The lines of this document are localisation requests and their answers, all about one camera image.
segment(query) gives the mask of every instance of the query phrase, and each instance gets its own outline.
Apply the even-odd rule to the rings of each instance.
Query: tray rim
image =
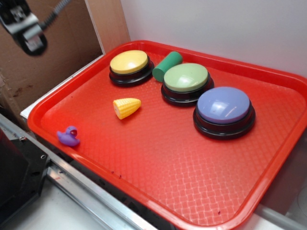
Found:
[[[70,90],[70,92],[73,92],[73,89],[69,89],[69,85],[74,83],[77,84],[77,81],[82,80],[82,75],[85,75],[87,72],[90,71],[97,71],[97,66],[93,64],[99,64],[106,62],[106,60],[110,60],[112,57],[114,57],[116,54],[119,54],[123,51],[129,50],[130,47],[133,47],[135,49],[135,46],[138,46],[139,49],[142,49],[142,47],[155,47],[155,46],[163,46],[165,53],[161,53],[161,55],[167,55],[169,51],[177,51],[182,56],[183,59],[189,62],[191,59],[191,56],[200,56],[202,58],[206,58],[207,61],[213,63],[215,66],[224,66],[224,68],[228,68],[228,73],[237,74],[240,76],[252,78],[259,81],[264,81],[267,83],[276,84],[279,86],[283,86],[289,89],[293,89],[296,92],[300,93],[307,101],[307,79],[288,72],[284,72],[281,70],[271,69],[267,67],[261,67],[254,64],[249,64],[241,61],[231,60],[224,57],[218,57],[213,55],[208,55],[184,48],[179,48],[175,46],[165,45],[157,42],[152,41],[133,41],[128,42],[125,44],[122,44],[118,46],[117,48],[113,49],[100,59],[96,60],[94,63],[92,63],[88,68],[84,69],[80,73],[78,73],[72,80],[69,81],[69,83],[64,84],[63,86],[59,87],[57,90],[55,90],[53,93],[51,93],[49,96],[47,96],[45,99],[40,101],[30,112],[30,115],[28,117],[28,126],[29,128],[35,132],[37,135],[42,137],[45,140],[53,140],[55,139],[54,136],[52,136],[49,133],[44,132],[39,124],[38,117],[41,117],[47,110],[47,107],[52,108],[51,103],[48,104],[48,102],[52,100],[52,104],[55,105],[56,102],[60,101],[60,93],[65,92],[65,90]],[[261,76],[261,73],[265,73],[265,76],[270,75],[270,78],[265,78],[264,76]],[[295,143],[298,141],[300,136],[302,135],[303,131],[305,130],[307,125],[307,108],[305,106],[305,110],[303,114],[301,115],[298,122],[294,125],[292,128],[292,131],[288,135],[288,138],[285,140],[285,142],[280,146],[279,150],[277,152],[283,152],[284,154],[276,154],[271,163],[268,165],[268,167],[263,171],[263,174],[261,177],[258,178],[257,182],[254,185],[255,189],[252,189],[249,195],[246,197],[245,201],[242,203],[241,207],[238,209],[238,211],[234,214],[232,218],[230,218],[228,221],[214,225],[214,226],[200,226],[196,225],[192,222],[189,222],[183,217],[179,217],[178,215],[174,214],[171,210],[169,210],[167,207],[165,207],[163,204],[160,204],[159,202],[153,202],[149,199],[150,196],[143,193],[142,191],[134,191],[131,190],[131,186],[128,182],[124,180],[114,180],[112,177],[112,183],[117,188],[120,184],[120,190],[125,191],[126,189],[130,190],[129,195],[139,202],[141,202],[143,205],[147,206],[150,210],[156,212],[158,215],[161,215],[163,213],[163,218],[173,223],[175,226],[181,228],[181,229],[189,229],[189,230],[225,230],[225,229],[232,229],[234,227],[239,226],[242,224],[245,220],[247,220],[250,215],[253,213],[254,209],[257,207],[258,203],[260,202],[262,196],[265,194],[265,191],[269,188],[271,185],[271,182],[274,180],[276,174],[282,167],[283,163],[287,159],[288,155],[290,154],[291,150],[293,149]],[[79,156],[75,153],[75,151],[70,147],[63,146],[60,148],[63,152],[74,156],[76,160],[81,160],[80,163],[85,165],[86,167],[91,168],[95,173],[98,171],[104,171],[104,179],[110,181],[111,176],[108,176],[108,173],[106,170],[102,170],[97,165],[93,164],[89,160]]]

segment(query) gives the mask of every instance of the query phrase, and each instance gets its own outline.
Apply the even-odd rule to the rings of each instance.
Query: brown cardboard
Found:
[[[59,0],[27,1],[40,21]],[[20,112],[60,82],[102,54],[84,0],[73,0],[45,31],[48,49],[40,57],[25,54],[0,27],[0,105],[12,112],[19,125]]]

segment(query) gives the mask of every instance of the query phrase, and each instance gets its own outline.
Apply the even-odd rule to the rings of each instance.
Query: white wall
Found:
[[[307,0],[121,0],[131,40],[307,77]]]

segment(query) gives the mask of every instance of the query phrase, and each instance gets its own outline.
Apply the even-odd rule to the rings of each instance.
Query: toy duck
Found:
[[[80,140],[76,138],[78,135],[77,128],[75,126],[69,126],[65,133],[57,132],[59,141],[67,146],[74,147],[80,143]]]

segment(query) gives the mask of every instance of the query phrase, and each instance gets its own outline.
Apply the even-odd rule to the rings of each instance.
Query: black cable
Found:
[[[71,0],[62,0],[59,2],[54,11],[48,16],[48,18],[44,21],[39,23],[39,26],[42,30],[46,30],[57,18],[58,14],[64,9],[64,7],[70,2]]]

